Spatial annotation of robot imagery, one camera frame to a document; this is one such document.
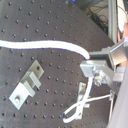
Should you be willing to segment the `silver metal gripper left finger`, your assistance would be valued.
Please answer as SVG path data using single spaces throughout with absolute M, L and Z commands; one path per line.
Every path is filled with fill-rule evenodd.
M 80 68 L 85 77 L 93 77 L 94 84 L 101 86 L 107 84 L 109 87 L 113 84 L 114 71 L 110 69 L 105 60 L 83 60 Z

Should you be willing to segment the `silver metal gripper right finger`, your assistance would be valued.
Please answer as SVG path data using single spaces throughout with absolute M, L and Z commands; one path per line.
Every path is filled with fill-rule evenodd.
M 106 60 L 110 68 L 127 60 L 125 48 L 128 47 L 128 37 L 111 47 L 103 48 L 101 51 L 90 52 L 92 59 Z

